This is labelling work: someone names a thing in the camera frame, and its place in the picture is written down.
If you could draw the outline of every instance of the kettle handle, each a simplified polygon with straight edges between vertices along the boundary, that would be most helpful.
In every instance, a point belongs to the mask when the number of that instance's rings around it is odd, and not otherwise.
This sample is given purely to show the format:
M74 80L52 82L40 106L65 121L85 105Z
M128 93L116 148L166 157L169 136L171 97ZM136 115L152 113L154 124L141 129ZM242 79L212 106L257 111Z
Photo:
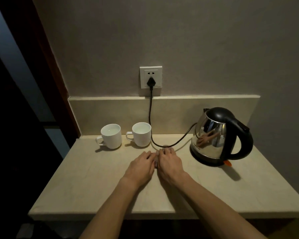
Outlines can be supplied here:
M227 159L232 159L232 160L242 159L246 157L248 154L250 154L253 146L253 139L249 131L249 127L245 126L237 119L233 119L228 123L230 123L233 127L235 127L235 130L237 131L237 136L239 137L241 142L241 149L236 154L229 154L227 156Z

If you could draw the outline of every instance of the kettle lid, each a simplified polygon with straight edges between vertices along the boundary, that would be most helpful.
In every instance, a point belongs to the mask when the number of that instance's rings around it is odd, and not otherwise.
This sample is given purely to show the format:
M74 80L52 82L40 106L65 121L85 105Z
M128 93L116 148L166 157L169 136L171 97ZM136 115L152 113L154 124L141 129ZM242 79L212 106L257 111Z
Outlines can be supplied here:
M230 110L222 107L210 108L209 110L206 111L206 116L209 119L220 123L226 123L228 121L235 119L234 114L232 114Z

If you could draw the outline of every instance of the white mug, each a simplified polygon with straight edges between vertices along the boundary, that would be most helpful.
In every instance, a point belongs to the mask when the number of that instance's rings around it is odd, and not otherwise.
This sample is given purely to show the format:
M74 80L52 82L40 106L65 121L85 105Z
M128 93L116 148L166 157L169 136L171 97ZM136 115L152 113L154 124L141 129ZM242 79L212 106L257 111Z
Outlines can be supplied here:
M121 127L117 124L109 124L101 129L101 135L96 138L96 142L100 146L107 146L110 149L116 149L122 144Z
M146 147L151 141L152 127L146 122L139 122L133 125L132 132L126 133L127 140L133 141L139 147Z

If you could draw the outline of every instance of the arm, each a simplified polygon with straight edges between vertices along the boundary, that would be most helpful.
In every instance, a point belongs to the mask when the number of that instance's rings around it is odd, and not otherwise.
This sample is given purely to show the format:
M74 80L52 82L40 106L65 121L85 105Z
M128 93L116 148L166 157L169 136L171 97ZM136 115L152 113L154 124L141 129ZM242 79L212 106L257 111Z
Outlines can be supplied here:
M88 224L80 239L118 238L128 205L154 172L155 153L143 152L133 160L110 197Z
M265 237L226 203L195 182L183 170L182 160L173 148L159 151L158 171L176 186L193 206L212 234L221 239L264 239Z

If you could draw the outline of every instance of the kettle base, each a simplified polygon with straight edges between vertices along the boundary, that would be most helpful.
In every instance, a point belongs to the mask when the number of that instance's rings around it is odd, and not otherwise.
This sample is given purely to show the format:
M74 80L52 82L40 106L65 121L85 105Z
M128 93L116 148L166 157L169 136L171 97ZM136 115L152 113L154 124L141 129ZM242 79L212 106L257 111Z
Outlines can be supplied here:
M199 161L204 165L211 166L211 167L219 167L224 165L224 162L220 159L213 159L213 158L206 157L202 154L199 154L198 152L195 151L195 149L192 149L192 145L189 146L189 151L191 155L194 157L194 159L196 159L197 161Z

